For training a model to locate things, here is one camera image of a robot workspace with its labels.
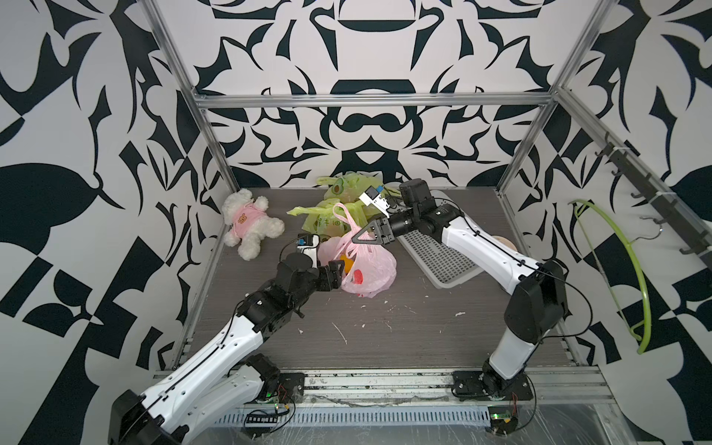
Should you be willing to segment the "pink apple print plastic bag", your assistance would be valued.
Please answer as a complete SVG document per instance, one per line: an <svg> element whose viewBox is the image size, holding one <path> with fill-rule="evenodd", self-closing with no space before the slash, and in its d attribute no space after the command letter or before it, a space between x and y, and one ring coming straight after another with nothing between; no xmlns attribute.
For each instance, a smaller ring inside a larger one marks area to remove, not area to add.
<svg viewBox="0 0 712 445"><path fill-rule="evenodd" d="M352 270L363 272L363 283L352 283L352 270L344 272L341 289L364 298L374 298L378 293L391 287L397 276L397 261L384 247L376 245L357 245L352 237L362 228L350 221L350 231L342 237L330 237L318 248L318 260L322 264L340 261L341 255L354 260Z"/></svg>

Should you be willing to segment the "green avocado print plastic bag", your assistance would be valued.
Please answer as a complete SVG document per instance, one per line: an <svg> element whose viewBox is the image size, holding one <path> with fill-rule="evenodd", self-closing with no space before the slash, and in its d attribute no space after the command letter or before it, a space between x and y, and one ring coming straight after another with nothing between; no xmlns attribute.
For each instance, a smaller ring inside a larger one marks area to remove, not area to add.
<svg viewBox="0 0 712 445"><path fill-rule="evenodd" d="M401 195L398 189L386 187L380 177L359 172L346 172L346 174L335 177L319 177L316 184L327 187L326 193L324 193L325 200L337 198L343 203L357 202L361 194L369 187L382 189L383 196L399 197Z"/></svg>

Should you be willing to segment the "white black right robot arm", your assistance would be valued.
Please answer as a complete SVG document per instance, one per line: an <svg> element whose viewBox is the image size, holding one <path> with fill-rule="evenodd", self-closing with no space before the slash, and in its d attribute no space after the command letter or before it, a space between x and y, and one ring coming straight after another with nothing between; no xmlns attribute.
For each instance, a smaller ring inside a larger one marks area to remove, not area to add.
<svg viewBox="0 0 712 445"><path fill-rule="evenodd" d="M402 207L392 210L381 192L369 187L360 200L381 215L352 237L357 245L386 245L417 231L464 255L510 295L506 330L482 368L484 392L495 395L524 373L530 357L567 312L563 269L554 261L536 261L504 245L447 198L432 196L415 179L400 185Z"/></svg>

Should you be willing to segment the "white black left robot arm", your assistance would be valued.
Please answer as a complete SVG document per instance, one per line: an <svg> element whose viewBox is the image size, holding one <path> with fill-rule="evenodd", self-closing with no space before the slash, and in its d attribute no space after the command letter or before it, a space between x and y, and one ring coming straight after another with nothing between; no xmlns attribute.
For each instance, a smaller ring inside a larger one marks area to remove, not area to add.
<svg viewBox="0 0 712 445"><path fill-rule="evenodd" d="M280 372L258 348L315 292L339 289L345 263L320 265L307 251L278 263L276 276L241 300L199 352L140 394L111 407L110 444L188 444L228 411L273 398Z"/></svg>

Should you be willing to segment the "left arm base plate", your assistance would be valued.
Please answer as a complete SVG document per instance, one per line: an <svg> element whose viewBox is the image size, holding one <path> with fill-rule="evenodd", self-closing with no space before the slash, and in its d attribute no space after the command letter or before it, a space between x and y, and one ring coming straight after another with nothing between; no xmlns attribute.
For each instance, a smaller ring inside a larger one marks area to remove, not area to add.
<svg viewBox="0 0 712 445"><path fill-rule="evenodd" d="M258 397L261 402L299 402L304 393L306 374L298 372L277 373L268 376Z"/></svg>

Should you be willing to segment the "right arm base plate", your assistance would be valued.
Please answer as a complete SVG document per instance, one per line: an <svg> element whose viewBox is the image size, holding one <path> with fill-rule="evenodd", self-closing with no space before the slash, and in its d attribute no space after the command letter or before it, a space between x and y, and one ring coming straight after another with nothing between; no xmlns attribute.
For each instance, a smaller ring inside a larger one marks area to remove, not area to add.
<svg viewBox="0 0 712 445"><path fill-rule="evenodd" d="M525 372L502 379L494 371L454 371L452 395L460 401L529 402L534 400L534 387Z"/></svg>

